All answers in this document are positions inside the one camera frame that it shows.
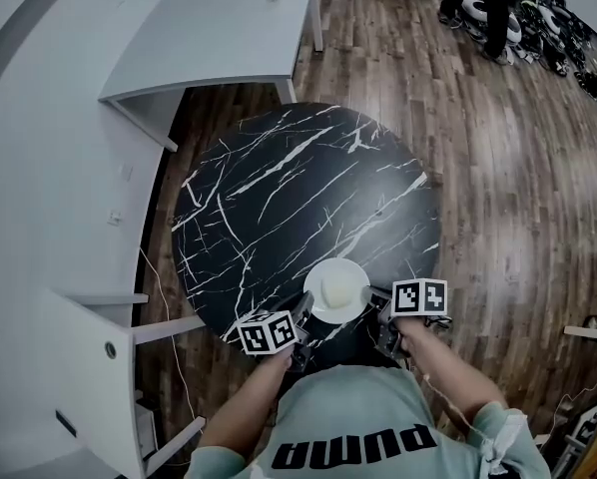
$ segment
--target black and white marker cube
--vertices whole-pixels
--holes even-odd
[[[399,280],[391,288],[391,317],[447,315],[447,280]]]
[[[299,341],[288,310],[255,314],[237,329],[246,355],[272,355]]]

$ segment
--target white desk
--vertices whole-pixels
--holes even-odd
[[[100,95],[171,151],[167,136],[186,87],[274,82],[297,100],[292,74],[309,11],[322,51],[318,0],[161,0]],[[157,95],[170,91],[165,100]]]

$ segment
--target white wire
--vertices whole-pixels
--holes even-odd
[[[146,263],[148,264],[150,269],[157,276],[157,284],[159,285],[159,293],[161,294],[163,303],[166,305],[166,315],[168,317],[168,321],[170,321],[170,307],[168,306],[168,301],[166,300],[166,296],[163,294],[163,288],[161,286],[161,278],[159,277],[159,274],[155,270],[155,267],[152,266],[152,263],[148,259],[148,256],[146,255],[146,253],[140,247],[139,247],[139,251],[141,252],[141,255],[144,257],[144,259],[146,260]],[[192,418],[196,419],[197,416],[195,415],[195,410],[192,409],[192,403],[190,402],[190,390],[188,389],[188,383],[186,383],[186,378],[184,377],[183,372],[181,371],[181,364],[179,363],[179,355],[177,354],[177,346],[175,345],[175,338],[173,335],[171,335],[170,338],[172,339],[172,350],[175,352],[175,360],[177,361],[177,369],[179,369],[179,375],[181,376],[181,381],[183,381],[183,386],[186,388],[186,398],[188,399],[188,406],[190,407],[190,412],[192,413]]]
[[[591,387],[591,388],[583,388],[580,392],[578,392],[578,394],[576,394],[576,397],[572,398],[569,394],[565,394],[562,396],[562,398],[560,399],[560,402],[558,403],[558,406],[556,406],[556,409],[554,410],[554,423],[551,426],[551,430],[549,431],[549,433],[547,433],[547,439],[545,440],[545,443],[542,445],[542,449],[545,448],[545,445],[547,444],[547,442],[549,441],[549,439],[551,438],[551,433],[554,432],[554,429],[556,429],[556,414],[558,413],[558,409],[560,408],[560,405],[562,404],[562,402],[565,400],[565,398],[569,398],[569,400],[573,403],[576,401],[576,399],[578,399],[578,397],[580,397],[584,392],[593,392],[597,387],[597,381],[596,384]]]

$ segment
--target hardwood floor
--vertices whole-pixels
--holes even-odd
[[[562,333],[597,313],[597,103],[572,74],[561,79],[537,64],[485,61],[464,32],[438,23],[439,2],[321,0],[325,50],[314,52],[303,37],[298,99],[338,103],[379,120],[441,187],[435,275],[449,282],[454,318],[444,338],[498,383],[534,433],[544,433],[562,395],[597,379],[597,342]],[[149,249],[172,317],[192,313],[179,289],[170,233],[191,163],[230,124],[279,104],[267,86],[198,89],[188,97]],[[142,322],[165,319],[150,271],[145,292],[151,300]],[[177,339],[177,350],[193,408],[205,417],[253,367],[206,329]],[[167,438],[191,420],[170,342],[139,349],[137,381],[161,401]],[[437,424],[449,431],[439,404],[425,394]],[[597,390],[576,406],[591,397]]]

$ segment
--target white saucer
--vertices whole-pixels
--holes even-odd
[[[322,295],[322,280],[325,276],[336,269],[342,269],[350,277],[350,288],[354,293],[351,294],[351,302],[340,308],[331,308],[327,305]],[[333,257],[322,260],[313,267],[302,285],[303,292],[311,291],[314,296],[314,307],[311,313],[329,324],[343,324],[359,317],[367,301],[362,295],[362,289],[369,285],[367,273],[354,261]]]

